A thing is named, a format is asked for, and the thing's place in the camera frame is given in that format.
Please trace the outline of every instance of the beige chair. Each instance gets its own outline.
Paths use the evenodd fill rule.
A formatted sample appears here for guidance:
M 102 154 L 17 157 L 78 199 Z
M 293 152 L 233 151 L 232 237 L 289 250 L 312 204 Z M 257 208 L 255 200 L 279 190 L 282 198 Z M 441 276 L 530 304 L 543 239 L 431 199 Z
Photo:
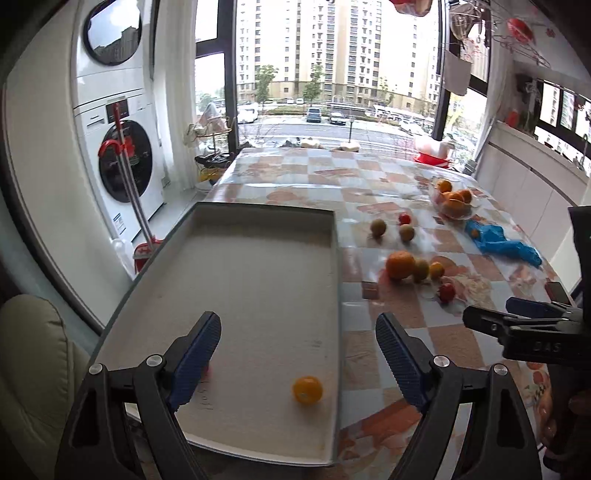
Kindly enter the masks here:
M 88 360 L 68 340 L 47 300 L 19 295 L 0 309 L 0 427 L 39 480 L 54 477 L 61 434 Z

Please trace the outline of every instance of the dryer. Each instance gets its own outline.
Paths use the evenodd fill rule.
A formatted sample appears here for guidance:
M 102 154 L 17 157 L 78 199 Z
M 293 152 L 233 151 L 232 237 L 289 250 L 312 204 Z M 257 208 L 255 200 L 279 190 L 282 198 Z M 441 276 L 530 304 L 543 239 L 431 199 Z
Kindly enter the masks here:
M 154 107 L 143 92 L 89 102 L 74 110 L 79 142 L 95 199 L 113 236 L 131 242 L 140 228 L 125 191 L 112 148 L 99 158 L 101 144 L 117 139 L 113 104 L 119 102 L 129 163 L 146 218 L 163 204 L 163 159 Z
M 80 0 L 72 42 L 72 101 L 143 89 L 150 0 Z

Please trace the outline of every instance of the blue plastic bag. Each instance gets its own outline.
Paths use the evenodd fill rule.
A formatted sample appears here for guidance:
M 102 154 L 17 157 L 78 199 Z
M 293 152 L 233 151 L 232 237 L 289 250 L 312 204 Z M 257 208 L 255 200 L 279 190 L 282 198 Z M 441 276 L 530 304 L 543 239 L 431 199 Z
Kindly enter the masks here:
M 473 230 L 479 232 L 478 238 L 472 238 Z M 518 258 L 535 267 L 542 264 L 542 259 L 535 248 L 519 240 L 507 240 L 502 227 L 498 225 L 482 225 L 475 220 L 468 220 L 465 231 L 484 254 L 501 254 L 509 258 Z

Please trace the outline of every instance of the table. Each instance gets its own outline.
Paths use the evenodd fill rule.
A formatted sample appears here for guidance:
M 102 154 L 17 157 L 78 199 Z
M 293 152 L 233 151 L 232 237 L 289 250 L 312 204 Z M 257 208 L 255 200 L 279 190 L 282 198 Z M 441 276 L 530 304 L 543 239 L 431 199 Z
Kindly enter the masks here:
M 433 177 L 464 182 L 479 199 L 477 220 L 501 225 L 508 238 L 531 243 L 471 177 L 374 154 L 247 148 L 206 199 L 304 206 L 336 213 L 345 356 L 338 458 L 334 467 L 306 472 L 306 478 L 387 478 L 413 435 L 420 414 L 402 398 L 375 340 L 375 319 L 384 311 L 393 312 L 407 332 L 420 338 L 434 355 L 447 355 L 461 367 L 488 369 L 494 363 L 504 363 L 537 431 L 537 404 L 550 385 L 544 366 L 502 359 L 496 339 L 464 327 L 462 311 L 468 304 L 505 310 L 510 296 L 549 301 L 544 284 L 557 276 L 546 260 L 534 268 L 521 261 L 482 255 L 463 233 L 463 222 L 444 220 L 433 209 L 427 193 Z M 407 245 L 397 233 L 401 212 L 408 212 L 415 224 L 415 238 Z M 368 235 L 374 218 L 389 224 L 382 242 Z M 457 299 L 442 307 L 430 284 L 390 282 L 384 262 L 391 251 L 400 249 L 444 264 L 446 277 L 456 286 Z M 460 406 L 440 471 L 443 478 L 446 472 L 449 478 L 455 466 L 469 412 L 469 406 Z

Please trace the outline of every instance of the tree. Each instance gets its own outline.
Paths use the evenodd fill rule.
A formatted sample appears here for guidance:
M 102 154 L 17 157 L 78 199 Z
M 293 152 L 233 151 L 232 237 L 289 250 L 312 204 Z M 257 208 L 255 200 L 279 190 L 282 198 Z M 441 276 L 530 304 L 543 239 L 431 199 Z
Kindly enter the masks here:
M 279 72 L 273 65 L 262 65 L 255 75 L 256 101 L 265 103 L 269 99 L 269 84 Z
M 394 100 L 394 92 L 389 91 L 390 88 L 388 87 L 388 79 L 384 77 L 379 78 L 379 91 L 382 94 L 381 97 L 386 103 L 386 105 L 390 105 L 392 100 Z
M 209 102 L 212 101 L 212 96 L 209 93 L 203 93 L 200 92 L 199 93 L 199 109 L 204 112 L 205 111 L 205 107 L 209 104 Z
M 304 87 L 304 92 L 302 93 L 305 102 L 312 103 L 314 99 L 320 96 L 320 78 L 322 77 L 322 73 L 322 65 L 314 65 L 311 79 Z

